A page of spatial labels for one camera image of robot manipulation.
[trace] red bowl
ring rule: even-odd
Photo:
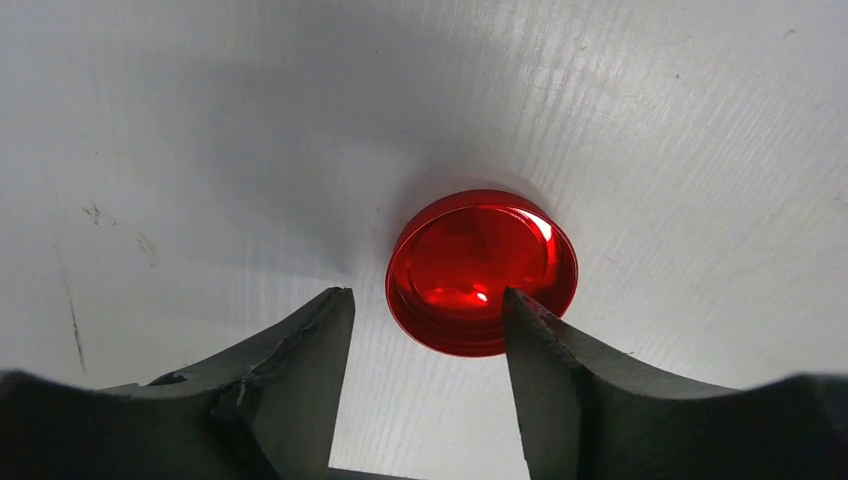
[[[461,357],[504,353],[506,287],[561,316],[577,289],[577,257],[541,208],[498,190],[460,192],[425,207],[401,232],[386,274],[400,327]]]

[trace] red container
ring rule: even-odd
[[[577,288],[577,258],[541,208],[498,190],[456,193],[421,210],[401,232],[386,275],[401,328],[462,357],[505,351],[506,287],[561,316]]]

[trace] shiny red dish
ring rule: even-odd
[[[401,232],[386,275],[401,328],[462,357],[504,352],[506,287],[561,316],[577,288],[577,258],[538,206],[498,190],[460,192],[424,208]]]

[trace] white surface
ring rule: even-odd
[[[348,285],[332,464],[527,478],[504,359],[425,350],[383,297],[404,219],[493,181],[569,233],[588,333],[736,387],[848,370],[846,20],[843,0],[5,0],[0,365],[145,382]]]

